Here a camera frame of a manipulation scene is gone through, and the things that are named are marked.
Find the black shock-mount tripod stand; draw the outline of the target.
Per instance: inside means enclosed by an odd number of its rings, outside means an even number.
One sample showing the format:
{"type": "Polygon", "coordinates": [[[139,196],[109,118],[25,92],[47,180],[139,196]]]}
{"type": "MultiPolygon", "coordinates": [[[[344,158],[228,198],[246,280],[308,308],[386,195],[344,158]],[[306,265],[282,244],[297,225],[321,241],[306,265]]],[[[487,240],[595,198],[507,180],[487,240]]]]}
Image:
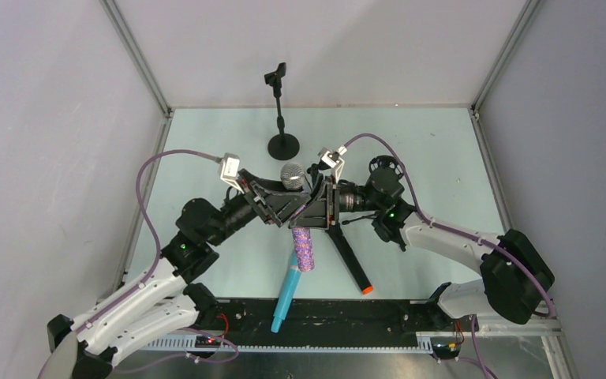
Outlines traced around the black shock-mount tripod stand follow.
{"type": "Polygon", "coordinates": [[[404,187],[400,180],[404,171],[393,156],[376,156],[368,164],[369,177],[364,185],[368,212],[371,215],[360,216],[352,220],[343,220],[342,225],[364,219],[377,219],[391,214],[392,209],[401,199],[404,187]]]}

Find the small black tripod microphone stand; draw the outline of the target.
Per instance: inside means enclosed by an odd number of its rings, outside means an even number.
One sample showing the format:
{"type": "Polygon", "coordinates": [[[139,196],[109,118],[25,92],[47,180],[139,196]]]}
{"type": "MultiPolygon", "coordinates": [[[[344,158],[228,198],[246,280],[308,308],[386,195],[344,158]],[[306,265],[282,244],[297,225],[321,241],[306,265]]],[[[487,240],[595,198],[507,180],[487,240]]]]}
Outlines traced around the small black tripod microphone stand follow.
{"type": "Polygon", "coordinates": [[[317,163],[313,163],[306,171],[310,179],[310,184],[315,186],[318,182],[322,182],[325,178],[325,174],[330,170],[331,166],[323,159],[320,159],[317,163]]]}

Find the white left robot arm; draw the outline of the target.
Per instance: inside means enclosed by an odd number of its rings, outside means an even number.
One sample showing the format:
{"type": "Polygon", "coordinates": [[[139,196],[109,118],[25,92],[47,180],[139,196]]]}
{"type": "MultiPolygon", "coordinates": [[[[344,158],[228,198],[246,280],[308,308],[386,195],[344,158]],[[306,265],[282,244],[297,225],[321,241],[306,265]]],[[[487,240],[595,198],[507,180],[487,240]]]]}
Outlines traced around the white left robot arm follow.
{"type": "Polygon", "coordinates": [[[150,268],[92,310],[48,322],[51,356],[40,378],[106,378],[133,352],[195,324],[216,304],[198,282],[219,258],[214,248],[255,218],[283,225],[310,199],[305,169],[296,163],[285,164],[278,181],[246,170],[230,181],[238,193],[221,208],[203,198],[183,206],[177,234],[150,268]]]}

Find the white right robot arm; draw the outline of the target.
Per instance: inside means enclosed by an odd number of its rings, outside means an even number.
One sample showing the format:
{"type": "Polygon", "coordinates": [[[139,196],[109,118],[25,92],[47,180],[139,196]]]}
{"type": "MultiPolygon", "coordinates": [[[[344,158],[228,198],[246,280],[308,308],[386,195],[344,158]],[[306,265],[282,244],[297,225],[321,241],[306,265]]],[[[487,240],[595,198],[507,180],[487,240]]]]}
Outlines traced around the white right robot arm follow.
{"type": "Polygon", "coordinates": [[[305,210],[321,205],[327,231],[338,225],[342,212],[372,212],[372,227],[381,240],[401,250],[417,247],[437,253],[479,275],[478,280],[442,286],[434,295],[448,317],[488,312],[524,325],[534,316],[556,316],[548,294],[553,272],[521,231],[497,235],[444,223],[403,199],[403,175],[390,167],[373,170],[363,186],[326,177],[315,167],[311,172],[313,184],[301,182],[311,193],[305,210]]]}

